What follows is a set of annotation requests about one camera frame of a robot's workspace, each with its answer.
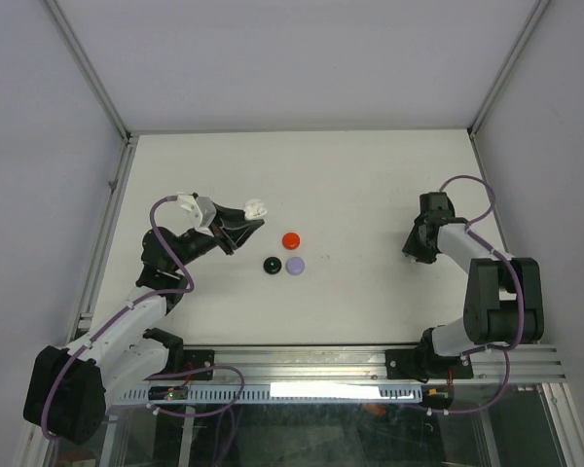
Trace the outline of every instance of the white table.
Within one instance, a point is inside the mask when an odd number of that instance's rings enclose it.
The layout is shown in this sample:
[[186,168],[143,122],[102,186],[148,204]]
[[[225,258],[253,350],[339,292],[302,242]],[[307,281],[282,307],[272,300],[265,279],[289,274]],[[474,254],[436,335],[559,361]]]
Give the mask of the white table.
[[[462,315],[466,274],[446,257],[413,265],[401,248],[419,195],[460,173],[480,175],[465,130],[141,136],[93,322],[117,309],[141,272],[151,205],[197,192],[238,208],[261,198],[269,215],[234,256],[216,249],[188,266],[196,290],[159,327],[191,344],[417,341]],[[473,182],[448,193],[463,217],[489,203]],[[172,204],[157,221],[177,234],[189,228]],[[294,252],[281,245],[288,231],[301,236]],[[477,231],[501,245],[493,218]],[[267,275],[269,256],[300,256],[306,270]]]

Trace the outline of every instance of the purple disc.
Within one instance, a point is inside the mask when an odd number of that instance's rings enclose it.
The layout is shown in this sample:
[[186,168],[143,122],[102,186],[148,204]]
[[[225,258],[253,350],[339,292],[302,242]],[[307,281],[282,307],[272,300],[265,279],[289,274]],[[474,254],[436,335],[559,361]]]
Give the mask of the purple disc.
[[295,256],[287,261],[285,268],[292,275],[299,275],[305,270],[305,261],[303,261],[298,256]]

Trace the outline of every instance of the red disc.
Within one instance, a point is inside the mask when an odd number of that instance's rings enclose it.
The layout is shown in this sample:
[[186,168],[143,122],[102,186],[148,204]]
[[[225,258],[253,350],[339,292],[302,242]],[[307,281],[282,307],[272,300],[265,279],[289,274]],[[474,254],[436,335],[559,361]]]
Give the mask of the red disc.
[[288,250],[294,250],[301,244],[301,238],[293,232],[288,232],[283,236],[283,246]]

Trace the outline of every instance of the white light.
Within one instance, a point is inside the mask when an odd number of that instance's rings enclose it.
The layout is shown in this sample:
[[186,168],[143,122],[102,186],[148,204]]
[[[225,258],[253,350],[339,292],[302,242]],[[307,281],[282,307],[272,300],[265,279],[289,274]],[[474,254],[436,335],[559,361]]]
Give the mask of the white light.
[[[389,399],[381,397],[378,386],[357,386],[334,382],[273,382],[271,383],[271,397]],[[406,399],[413,399],[413,395],[406,397]]]

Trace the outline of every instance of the robotic arm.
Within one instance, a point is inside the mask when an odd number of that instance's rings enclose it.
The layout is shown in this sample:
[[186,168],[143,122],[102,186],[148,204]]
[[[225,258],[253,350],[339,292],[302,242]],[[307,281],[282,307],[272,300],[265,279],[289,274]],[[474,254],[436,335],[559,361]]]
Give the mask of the robotic arm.
[[[155,205],[152,227],[155,208],[166,201],[175,201],[185,210],[192,225],[181,235],[159,228],[167,248],[184,266],[216,246],[233,255],[264,225],[267,212],[257,199],[248,201],[244,209],[230,209],[207,197],[180,194]],[[152,374],[176,373],[183,367],[182,339],[150,328],[192,290],[192,283],[187,289],[189,277],[177,272],[181,266],[155,229],[145,234],[142,245],[143,271],[119,312],[65,348],[48,346],[37,356],[24,405],[26,420],[42,425],[53,385],[69,365],[50,404],[47,427],[81,444],[100,426],[106,410],[135,384]]]
[[[456,216],[446,193],[420,196],[420,215],[402,251],[425,264],[434,263],[438,254],[448,255],[468,273],[468,281],[463,317],[446,326],[427,329],[416,349],[396,360],[398,370],[408,377],[444,378],[450,368],[460,366],[463,352],[475,346],[512,342],[517,337],[517,301],[500,298],[500,291],[516,292],[512,276],[502,261],[468,234],[467,222]],[[538,263],[532,258],[501,253],[517,273],[524,296],[520,343],[538,341],[544,331]]]

